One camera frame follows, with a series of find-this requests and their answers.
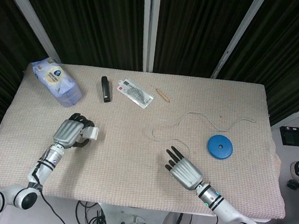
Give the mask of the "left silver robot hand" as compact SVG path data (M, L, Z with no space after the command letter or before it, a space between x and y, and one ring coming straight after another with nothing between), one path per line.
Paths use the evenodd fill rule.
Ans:
M69 119L66 119L53 136L53 142L61 145L65 149L72 147L85 147L90 138L84 135L84 130L90 130L95 127L91 120L80 113L74 113Z

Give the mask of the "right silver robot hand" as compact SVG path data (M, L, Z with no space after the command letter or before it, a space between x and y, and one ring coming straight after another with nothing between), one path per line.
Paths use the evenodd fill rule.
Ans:
M166 153L169 156L169 160L164 167L185 189L195 190L203 181L201 171L174 146L171 146L170 150L166 149Z

